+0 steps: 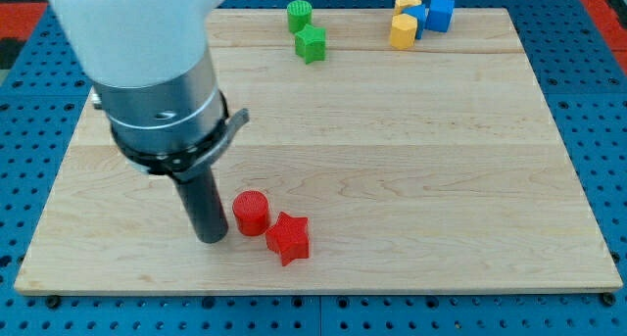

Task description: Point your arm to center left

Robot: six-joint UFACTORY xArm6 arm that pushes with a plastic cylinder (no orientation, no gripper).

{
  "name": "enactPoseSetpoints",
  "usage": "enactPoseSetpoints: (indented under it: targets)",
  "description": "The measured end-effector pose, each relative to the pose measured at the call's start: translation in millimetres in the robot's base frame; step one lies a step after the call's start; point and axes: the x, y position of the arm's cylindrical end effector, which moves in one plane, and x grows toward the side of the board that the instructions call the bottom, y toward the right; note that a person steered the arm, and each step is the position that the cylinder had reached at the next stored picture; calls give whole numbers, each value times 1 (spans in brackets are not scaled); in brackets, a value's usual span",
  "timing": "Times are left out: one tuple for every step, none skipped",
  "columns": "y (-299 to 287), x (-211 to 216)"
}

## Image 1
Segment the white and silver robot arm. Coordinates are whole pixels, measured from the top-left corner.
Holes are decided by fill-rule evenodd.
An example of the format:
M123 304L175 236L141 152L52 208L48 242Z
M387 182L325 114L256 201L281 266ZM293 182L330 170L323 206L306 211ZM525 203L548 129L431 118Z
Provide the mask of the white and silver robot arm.
M121 151L188 181L248 120L217 85L205 17L224 0L49 0Z

